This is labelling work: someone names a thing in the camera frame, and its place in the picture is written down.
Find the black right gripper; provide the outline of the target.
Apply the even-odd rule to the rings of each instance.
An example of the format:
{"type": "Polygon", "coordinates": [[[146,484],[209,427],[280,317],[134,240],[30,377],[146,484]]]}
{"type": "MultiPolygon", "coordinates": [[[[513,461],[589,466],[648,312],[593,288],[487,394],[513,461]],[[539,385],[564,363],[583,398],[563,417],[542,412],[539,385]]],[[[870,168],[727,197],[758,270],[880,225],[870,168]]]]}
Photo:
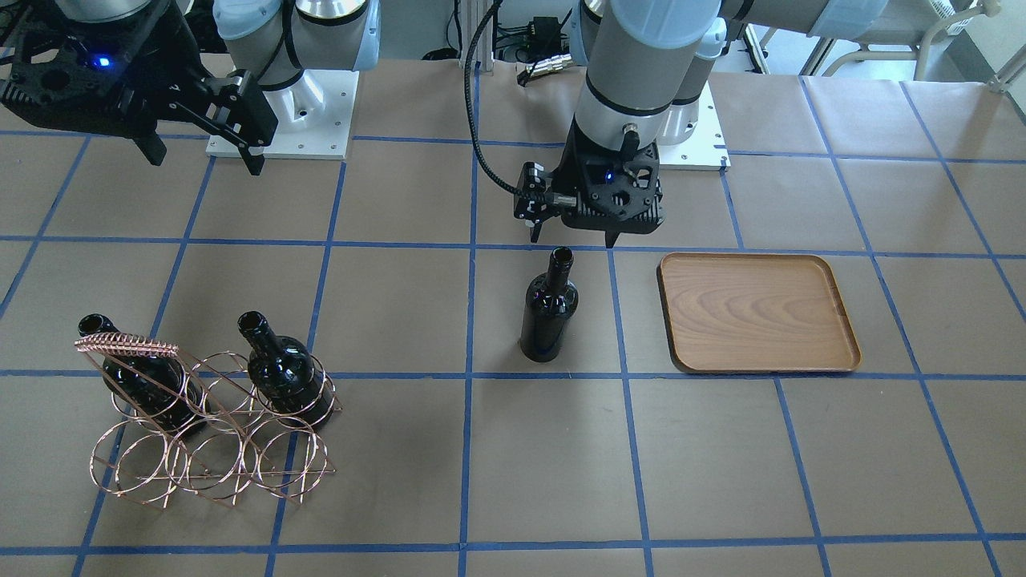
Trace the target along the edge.
{"type": "Polygon", "coordinates": [[[161,121],[229,142],[261,174],[276,114],[250,71],[201,79],[190,1],[4,1],[3,108],[33,127],[131,139],[153,165],[161,121]]]}

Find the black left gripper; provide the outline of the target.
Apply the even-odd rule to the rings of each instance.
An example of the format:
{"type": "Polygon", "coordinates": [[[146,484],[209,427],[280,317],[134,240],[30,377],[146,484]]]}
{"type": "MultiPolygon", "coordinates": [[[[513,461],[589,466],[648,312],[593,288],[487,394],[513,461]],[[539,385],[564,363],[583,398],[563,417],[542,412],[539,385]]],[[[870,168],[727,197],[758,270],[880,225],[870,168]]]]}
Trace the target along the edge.
{"type": "MultiPolygon", "coordinates": [[[[623,233],[652,234],[664,223],[657,146],[642,147],[638,131],[625,128],[620,145],[602,147],[582,129],[569,132],[553,179],[557,195],[575,198],[559,210],[569,228],[604,231],[605,248],[623,233]]],[[[529,220],[529,241],[538,244],[545,219],[529,220]]]]}

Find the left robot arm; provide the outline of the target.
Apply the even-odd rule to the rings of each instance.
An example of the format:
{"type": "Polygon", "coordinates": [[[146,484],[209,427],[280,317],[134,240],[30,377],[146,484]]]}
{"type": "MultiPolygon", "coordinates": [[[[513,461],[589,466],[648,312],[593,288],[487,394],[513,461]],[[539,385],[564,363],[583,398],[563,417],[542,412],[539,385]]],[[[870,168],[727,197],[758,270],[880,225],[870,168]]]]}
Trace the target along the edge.
{"type": "Polygon", "coordinates": [[[620,234],[649,234],[664,222],[660,146],[683,141],[728,22],[854,39],[883,1],[604,1],[587,52],[585,81],[554,171],[524,164],[514,216],[620,234]]]}

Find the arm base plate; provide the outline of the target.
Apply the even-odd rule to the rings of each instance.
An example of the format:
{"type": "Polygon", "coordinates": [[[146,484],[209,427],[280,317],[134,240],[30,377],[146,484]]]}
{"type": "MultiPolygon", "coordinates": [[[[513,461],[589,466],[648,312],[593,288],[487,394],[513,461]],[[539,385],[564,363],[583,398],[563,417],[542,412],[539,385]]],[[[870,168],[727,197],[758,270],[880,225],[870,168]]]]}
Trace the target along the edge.
{"type": "Polygon", "coordinates": [[[656,143],[663,169],[719,171],[732,165],[709,85],[697,101],[669,107],[656,143]]]}
{"type": "Polygon", "coordinates": [[[307,70],[291,87],[266,91],[278,127],[264,157],[345,160],[360,76],[307,70]]]}

